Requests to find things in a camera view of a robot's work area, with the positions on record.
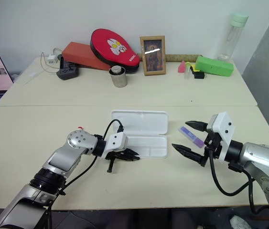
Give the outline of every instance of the robotic arm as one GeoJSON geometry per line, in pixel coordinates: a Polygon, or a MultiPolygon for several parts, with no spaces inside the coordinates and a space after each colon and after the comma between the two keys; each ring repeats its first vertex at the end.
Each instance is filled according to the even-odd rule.
{"type": "Polygon", "coordinates": [[[47,224],[47,209],[59,194],[63,195],[66,179],[80,162],[82,155],[95,155],[110,160],[138,160],[138,154],[127,149],[127,136],[120,132],[102,140],[79,128],[67,136],[66,143],[44,163],[29,184],[25,185],[0,215],[0,228],[37,229],[47,224]]]}
{"type": "Polygon", "coordinates": [[[198,162],[201,166],[205,166],[209,159],[213,179],[219,190],[228,196],[234,196],[249,185],[249,201],[253,213],[257,213],[253,205],[252,197],[252,181],[256,180],[263,189],[267,202],[269,204],[269,146],[257,145],[254,143],[245,143],[233,141],[234,125],[226,112],[212,116],[210,122],[189,121],[186,122],[190,127],[206,131],[208,133],[204,144],[204,155],[192,152],[190,148],[182,145],[173,144],[172,146],[183,156],[198,162]],[[219,185],[216,178],[213,158],[219,158],[220,161],[227,161],[229,169],[236,172],[244,172],[249,182],[243,185],[234,193],[225,192],[219,185]]]}

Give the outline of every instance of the purple marker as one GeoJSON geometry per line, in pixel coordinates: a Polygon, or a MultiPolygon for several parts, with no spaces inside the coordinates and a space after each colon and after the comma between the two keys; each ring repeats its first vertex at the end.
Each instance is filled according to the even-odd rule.
{"type": "Polygon", "coordinates": [[[190,139],[196,146],[198,146],[199,148],[202,148],[204,146],[204,142],[196,137],[196,135],[194,135],[192,132],[190,132],[188,129],[186,129],[184,126],[181,126],[179,128],[179,131],[188,139],[190,139]]]}

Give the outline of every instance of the framed photo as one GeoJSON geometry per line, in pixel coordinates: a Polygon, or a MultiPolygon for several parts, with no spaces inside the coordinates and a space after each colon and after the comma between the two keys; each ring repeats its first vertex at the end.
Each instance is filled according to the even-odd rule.
{"type": "Polygon", "coordinates": [[[145,75],[166,74],[165,36],[140,37],[145,75]]]}

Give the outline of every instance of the red ping pong paddle case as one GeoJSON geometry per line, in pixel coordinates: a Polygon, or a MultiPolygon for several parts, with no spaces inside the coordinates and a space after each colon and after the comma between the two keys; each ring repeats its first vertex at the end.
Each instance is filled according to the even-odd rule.
{"type": "Polygon", "coordinates": [[[125,39],[111,30],[95,30],[91,36],[90,47],[94,55],[102,62],[112,66],[122,66],[127,73],[136,72],[139,68],[139,56],[125,39]]]}

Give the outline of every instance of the white power adapter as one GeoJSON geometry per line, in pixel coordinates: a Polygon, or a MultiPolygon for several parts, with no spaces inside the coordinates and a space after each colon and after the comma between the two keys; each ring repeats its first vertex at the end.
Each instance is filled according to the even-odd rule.
{"type": "Polygon", "coordinates": [[[58,61],[58,58],[56,55],[49,55],[47,58],[46,58],[46,63],[49,63],[49,64],[52,64],[52,63],[57,63],[58,61]]]}

